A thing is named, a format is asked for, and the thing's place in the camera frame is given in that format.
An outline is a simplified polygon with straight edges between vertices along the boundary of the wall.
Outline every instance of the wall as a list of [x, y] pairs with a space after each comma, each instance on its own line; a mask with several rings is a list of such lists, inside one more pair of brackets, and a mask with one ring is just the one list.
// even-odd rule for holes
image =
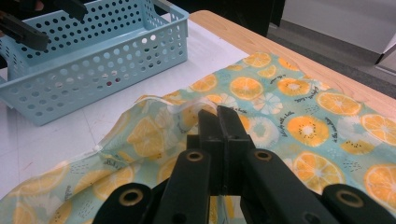
[[395, 0], [286, 0], [282, 20], [379, 54], [396, 44]]

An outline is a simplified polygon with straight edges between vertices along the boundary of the white table surface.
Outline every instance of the white table surface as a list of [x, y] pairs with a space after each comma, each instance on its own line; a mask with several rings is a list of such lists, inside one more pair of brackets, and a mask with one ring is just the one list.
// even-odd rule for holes
[[247, 56], [192, 21], [187, 43], [186, 62], [41, 127], [0, 101], [0, 199], [60, 161], [93, 152], [139, 96], [163, 96]]

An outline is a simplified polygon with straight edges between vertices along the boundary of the blue plastic basket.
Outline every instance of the blue plastic basket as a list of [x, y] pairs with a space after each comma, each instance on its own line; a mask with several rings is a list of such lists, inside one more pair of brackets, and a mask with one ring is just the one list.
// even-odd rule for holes
[[187, 61], [189, 14], [179, 7], [164, 0], [102, 0], [86, 7], [83, 22], [63, 11], [25, 21], [49, 36], [45, 51], [0, 38], [7, 60], [0, 97], [36, 125]]

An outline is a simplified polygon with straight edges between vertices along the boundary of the cloth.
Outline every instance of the cloth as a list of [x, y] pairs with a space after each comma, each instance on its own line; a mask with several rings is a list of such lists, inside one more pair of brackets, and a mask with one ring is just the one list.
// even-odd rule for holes
[[[91, 223], [117, 187], [151, 188], [172, 172], [201, 109], [233, 108], [257, 148], [274, 151], [316, 193], [363, 190], [396, 215], [396, 123], [310, 78], [274, 54], [255, 53], [163, 97], [142, 96], [96, 151], [31, 178], [0, 201], [0, 223]], [[229, 197], [211, 198], [210, 222], [243, 222]]]

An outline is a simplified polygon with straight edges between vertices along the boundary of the gray floor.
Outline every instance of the gray floor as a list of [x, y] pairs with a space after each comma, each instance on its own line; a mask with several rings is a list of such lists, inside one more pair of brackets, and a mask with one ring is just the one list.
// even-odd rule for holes
[[269, 39], [396, 99], [396, 76], [375, 66], [379, 54], [282, 21]]

